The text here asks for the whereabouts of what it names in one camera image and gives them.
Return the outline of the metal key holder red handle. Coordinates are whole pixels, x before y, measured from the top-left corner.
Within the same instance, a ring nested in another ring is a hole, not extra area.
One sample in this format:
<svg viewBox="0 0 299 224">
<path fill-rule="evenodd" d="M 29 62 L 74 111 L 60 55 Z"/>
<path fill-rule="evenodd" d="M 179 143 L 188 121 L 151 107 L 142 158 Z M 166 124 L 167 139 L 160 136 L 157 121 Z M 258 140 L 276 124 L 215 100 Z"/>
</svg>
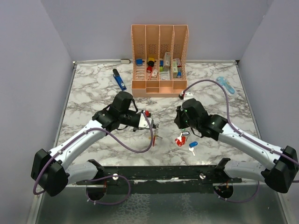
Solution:
<svg viewBox="0 0 299 224">
<path fill-rule="evenodd" d="M 157 139 L 162 139 L 162 137 L 159 135 L 159 124 L 153 124 L 152 128 L 150 129 L 150 140 L 152 141 L 152 147 L 155 146 Z"/>
</svg>

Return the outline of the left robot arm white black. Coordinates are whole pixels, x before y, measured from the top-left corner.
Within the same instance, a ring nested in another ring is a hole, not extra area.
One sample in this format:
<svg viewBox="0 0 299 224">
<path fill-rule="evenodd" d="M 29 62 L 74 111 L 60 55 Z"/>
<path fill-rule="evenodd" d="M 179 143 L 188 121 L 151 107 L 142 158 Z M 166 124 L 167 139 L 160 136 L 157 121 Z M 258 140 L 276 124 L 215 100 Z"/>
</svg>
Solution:
<svg viewBox="0 0 299 224">
<path fill-rule="evenodd" d="M 42 192 L 50 196 L 58 195 L 67 185 L 79 181 L 89 180 L 98 184 L 103 180 L 100 165 L 93 161 L 73 165 L 72 162 L 92 144 L 106 136 L 111 136 L 121 146 L 134 153 L 145 153 L 151 146 L 139 151 L 134 150 L 112 134 L 120 125 L 132 127 L 135 130 L 148 129 L 154 134 L 156 125 L 147 110 L 130 110 L 135 105 L 133 96 L 125 91 L 116 94 L 111 104 L 97 111 L 92 119 L 75 135 L 55 148 L 45 151 L 40 149 L 34 156 L 31 178 L 35 181 L 34 195 L 39 195 L 36 190 L 40 186 Z"/>
</svg>

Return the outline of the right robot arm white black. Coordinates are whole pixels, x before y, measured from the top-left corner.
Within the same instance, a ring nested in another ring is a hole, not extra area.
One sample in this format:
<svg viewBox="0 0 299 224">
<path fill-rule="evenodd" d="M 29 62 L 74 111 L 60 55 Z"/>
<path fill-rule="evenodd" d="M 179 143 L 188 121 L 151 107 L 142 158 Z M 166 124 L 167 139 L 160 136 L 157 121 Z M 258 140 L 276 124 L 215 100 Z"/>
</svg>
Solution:
<svg viewBox="0 0 299 224">
<path fill-rule="evenodd" d="M 258 139 L 220 115 L 209 115 L 203 105 L 192 95 L 182 96 L 174 120 L 178 128 L 196 129 L 201 137 L 212 138 L 231 145 L 256 162 L 223 159 L 215 170 L 215 179 L 226 182 L 230 178 L 245 178 L 264 182 L 279 193 L 287 193 L 299 171 L 296 150 L 290 146 L 281 148 Z"/>
</svg>

